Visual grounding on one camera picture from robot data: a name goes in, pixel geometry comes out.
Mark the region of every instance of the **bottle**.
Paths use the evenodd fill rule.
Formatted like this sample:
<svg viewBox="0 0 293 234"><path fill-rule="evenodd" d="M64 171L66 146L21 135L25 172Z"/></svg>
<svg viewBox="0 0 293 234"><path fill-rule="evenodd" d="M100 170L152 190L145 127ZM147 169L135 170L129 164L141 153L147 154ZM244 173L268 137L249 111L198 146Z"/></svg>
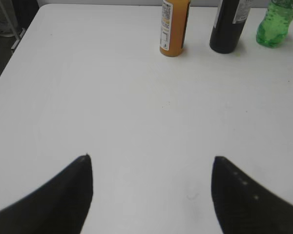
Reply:
<svg viewBox="0 0 293 234"><path fill-rule="evenodd" d="M220 0L209 46L218 53L231 53L237 46L252 0Z"/></svg>
<svg viewBox="0 0 293 234"><path fill-rule="evenodd" d="M293 0L271 0L265 18L258 26L256 41L267 47L276 47L287 36L292 20Z"/></svg>
<svg viewBox="0 0 293 234"><path fill-rule="evenodd" d="M190 0L163 0L160 51L174 57L182 53Z"/></svg>

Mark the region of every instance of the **white bottle label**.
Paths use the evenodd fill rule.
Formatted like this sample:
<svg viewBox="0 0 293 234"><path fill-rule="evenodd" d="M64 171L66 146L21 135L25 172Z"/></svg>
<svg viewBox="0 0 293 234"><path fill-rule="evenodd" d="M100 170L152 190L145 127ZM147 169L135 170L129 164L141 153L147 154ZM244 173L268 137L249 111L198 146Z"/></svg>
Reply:
<svg viewBox="0 0 293 234"><path fill-rule="evenodd" d="M253 0L240 0L238 7L236 8L235 16L232 23L244 22L250 12Z"/></svg>
<svg viewBox="0 0 293 234"><path fill-rule="evenodd" d="M163 0L162 5L162 25L161 25L161 47L169 50L170 29L172 19L172 4Z"/></svg>
<svg viewBox="0 0 293 234"><path fill-rule="evenodd" d="M220 9L221 9L222 4L223 4L223 0L220 0L220 3L218 5L218 9L217 9L217 14L216 14L215 22L214 22L214 28L216 28L216 25L217 25L217 22L218 22L218 17L219 17L219 13L220 13Z"/></svg>

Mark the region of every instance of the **table surface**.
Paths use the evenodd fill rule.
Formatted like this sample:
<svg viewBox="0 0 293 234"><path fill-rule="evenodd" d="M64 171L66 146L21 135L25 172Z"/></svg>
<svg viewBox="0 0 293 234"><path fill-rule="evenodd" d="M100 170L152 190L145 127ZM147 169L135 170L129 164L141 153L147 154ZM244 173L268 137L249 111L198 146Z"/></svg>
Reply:
<svg viewBox="0 0 293 234"><path fill-rule="evenodd" d="M216 8L192 7L185 51L159 52L161 7L40 9L0 78L0 209L89 153L83 234L220 234L210 195L226 156L293 204L293 22L258 45L209 48Z"/></svg>

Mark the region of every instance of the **bottle base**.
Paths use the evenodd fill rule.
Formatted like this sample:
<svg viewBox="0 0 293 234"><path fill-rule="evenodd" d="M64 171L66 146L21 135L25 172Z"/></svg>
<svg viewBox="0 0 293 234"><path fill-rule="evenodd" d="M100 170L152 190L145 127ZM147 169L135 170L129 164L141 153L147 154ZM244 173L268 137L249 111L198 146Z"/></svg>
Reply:
<svg viewBox="0 0 293 234"><path fill-rule="evenodd" d="M220 54L230 54L231 52L234 51L235 48L231 48L231 49L224 49L224 48L219 48L217 46L214 46L213 44L209 43L210 48L215 51L218 52Z"/></svg>
<svg viewBox="0 0 293 234"><path fill-rule="evenodd" d="M262 40L259 37L256 37L256 42L262 46L269 47L269 48L276 48L281 42L272 42L269 40Z"/></svg>
<svg viewBox="0 0 293 234"><path fill-rule="evenodd" d="M167 51L167 50L164 50L164 49L162 49L162 48L160 47L160 52L161 52L163 55L167 56L167 57L176 57L176 56L182 54L183 49L180 50L180 51L178 51L177 53L170 53L169 50Z"/></svg>

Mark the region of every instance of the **dark bottle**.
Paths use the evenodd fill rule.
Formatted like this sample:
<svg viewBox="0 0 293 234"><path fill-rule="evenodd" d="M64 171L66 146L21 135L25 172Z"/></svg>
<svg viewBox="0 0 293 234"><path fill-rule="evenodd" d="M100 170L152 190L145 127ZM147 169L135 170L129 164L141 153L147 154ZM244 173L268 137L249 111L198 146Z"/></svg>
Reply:
<svg viewBox="0 0 293 234"><path fill-rule="evenodd" d="M210 47L222 54L231 53L238 44L252 0L220 0L211 33Z"/></svg>

